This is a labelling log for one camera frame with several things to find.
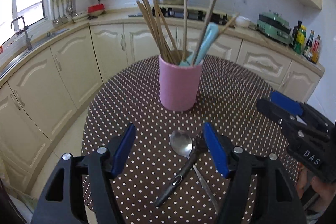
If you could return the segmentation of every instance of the tile floor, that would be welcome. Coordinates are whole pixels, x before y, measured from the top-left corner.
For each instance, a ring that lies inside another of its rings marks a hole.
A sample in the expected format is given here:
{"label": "tile floor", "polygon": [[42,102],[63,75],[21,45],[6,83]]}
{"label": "tile floor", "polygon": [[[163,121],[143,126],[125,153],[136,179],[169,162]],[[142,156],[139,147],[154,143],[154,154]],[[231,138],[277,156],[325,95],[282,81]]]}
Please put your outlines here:
{"label": "tile floor", "polygon": [[[81,146],[83,138],[83,129],[86,118],[87,109],[78,117],[70,129],[65,133],[54,151],[51,153],[44,167],[42,168],[37,180],[31,190],[30,195],[39,198],[45,183],[47,182],[51,172],[54,170],[60,157],[66,152],[70,152],[74,157],[81,155]],[[90,224],[97,224],[95,214],[87,207],[86,214]]]}

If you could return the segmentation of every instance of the green appliance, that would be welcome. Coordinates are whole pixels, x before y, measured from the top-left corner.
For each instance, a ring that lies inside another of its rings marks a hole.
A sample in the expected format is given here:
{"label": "green appliance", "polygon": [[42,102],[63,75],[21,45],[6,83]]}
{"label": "green appliance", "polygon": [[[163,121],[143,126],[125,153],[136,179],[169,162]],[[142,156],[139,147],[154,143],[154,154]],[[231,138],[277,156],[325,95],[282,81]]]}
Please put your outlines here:
{"label": "green appliance", "polygon": [[288,45],[293,42],[293,39],[290,36],[292,28],[289,27],[288,21],[279,17],[278,13],[259,14],[257,30],[265,36],[284,45]]}

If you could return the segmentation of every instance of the gas stove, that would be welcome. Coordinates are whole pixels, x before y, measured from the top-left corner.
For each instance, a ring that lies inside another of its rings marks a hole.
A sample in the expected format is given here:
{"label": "gas stove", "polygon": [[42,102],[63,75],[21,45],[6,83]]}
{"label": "gas stove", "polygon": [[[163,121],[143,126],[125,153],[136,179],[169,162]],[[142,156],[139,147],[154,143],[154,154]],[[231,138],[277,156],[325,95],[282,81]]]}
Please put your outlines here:
{"label": "gas stove", "polygon": [[[164,17],[170,18],[183,18],[183,7],[160,7],[162,14]],[[187,9],[188,19],[204,21],[206,16],[206,11],[198,10],[198,9]],[[128,17],[142,17],[142,13],[136,15],[129,15]],[[211,16],[210,22],[216,23],[218,25],[225,25],[227,19],[227,14],[216,14],[213,13]]]}

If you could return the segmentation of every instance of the polka dot tablecloth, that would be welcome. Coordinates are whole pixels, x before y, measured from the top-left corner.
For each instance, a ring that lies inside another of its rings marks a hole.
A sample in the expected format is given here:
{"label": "polka dot tablecloth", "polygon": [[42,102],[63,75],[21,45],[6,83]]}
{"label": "polka dot tablecloth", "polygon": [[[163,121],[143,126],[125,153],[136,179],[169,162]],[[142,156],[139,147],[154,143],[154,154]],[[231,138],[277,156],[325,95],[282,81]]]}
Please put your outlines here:
{"label": "polka dot tablecloth", "polygon": [[[252,154],[277,154],[291,179],[296,180],[298,162],[286,153],[288,143],[280,127],[255,108],[257,99],[273,91],[261,77],[230,61],[207,56],[194,107],[173,112],[160,103],[158,76],[158,57],[133,64],[101,88],[86,117],[83,155],[106,145],[128,122],[137,128],[124,172],[111,181],[126,223],[215,222],[215,209],[193,170],[160,208],[153,205],[186,162],[170,147],[170,134],[175,129],[185,130],[194,140],[206,121]],[[196,165],[221,204],[229,180],[217,172],[209,152],[202,154]],[[250,222],[256,182],[253,175],[242,223]],[[93,210],[88,176],[83,184],[85,203]]]}

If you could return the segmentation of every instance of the utensil holder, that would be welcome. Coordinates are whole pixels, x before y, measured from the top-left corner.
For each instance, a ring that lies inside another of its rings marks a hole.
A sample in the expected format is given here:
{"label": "utensil holder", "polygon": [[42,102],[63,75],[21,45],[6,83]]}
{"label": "utensil holder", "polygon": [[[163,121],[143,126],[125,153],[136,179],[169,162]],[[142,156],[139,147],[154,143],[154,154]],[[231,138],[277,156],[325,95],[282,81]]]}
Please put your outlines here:
{"label": "utensil holder", "polygon": [[197,66],[181,67],[159,57],[160,101],[172,111],[191,109],[196,101],[203,61]]}

